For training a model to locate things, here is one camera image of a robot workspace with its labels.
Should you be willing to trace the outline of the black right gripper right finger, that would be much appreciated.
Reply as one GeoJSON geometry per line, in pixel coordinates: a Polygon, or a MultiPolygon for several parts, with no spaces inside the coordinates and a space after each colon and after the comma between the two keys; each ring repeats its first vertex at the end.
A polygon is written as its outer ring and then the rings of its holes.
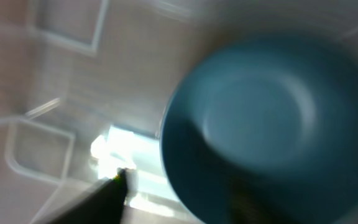
{"type": "Polygon", "coordinates": [[[277,219],[252,195],[240,179],[229,183],[229,215],[232,224],[274,224],[277,219]]]}

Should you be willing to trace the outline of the clear plastic storage bin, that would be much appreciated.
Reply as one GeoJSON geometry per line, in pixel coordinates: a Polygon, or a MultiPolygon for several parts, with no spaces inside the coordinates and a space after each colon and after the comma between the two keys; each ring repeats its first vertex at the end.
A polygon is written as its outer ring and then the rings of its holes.
{"type": "Polygon", "coordinates": [[[166,107],[209,54],[287,33],[358,54],[358,1],[0,1],[0,223],[47,223],[122,169],[121,223],[204,223],[163,169],[166,107]]]}

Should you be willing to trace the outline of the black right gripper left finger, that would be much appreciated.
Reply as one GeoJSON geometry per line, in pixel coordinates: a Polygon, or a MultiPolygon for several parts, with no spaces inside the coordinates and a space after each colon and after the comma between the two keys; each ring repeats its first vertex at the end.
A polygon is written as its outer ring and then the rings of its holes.
{"type": "Polygon", "coordinates": [[[128,170],[122,169],[91,195],[47,220],[49,224],[120,224],[128,194],[128,170]]]}

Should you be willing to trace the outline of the dark blue bowl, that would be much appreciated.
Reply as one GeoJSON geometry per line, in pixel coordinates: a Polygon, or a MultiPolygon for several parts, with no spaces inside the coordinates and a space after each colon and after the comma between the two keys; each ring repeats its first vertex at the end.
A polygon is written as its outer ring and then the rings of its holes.
{"type": "Polygon", "coordinates": [[[231,223],[231,178],[277,223],[358,223],[358,54],[298,33],[222,47],[177,86],[160,150],[204,223],[231,223]]]}

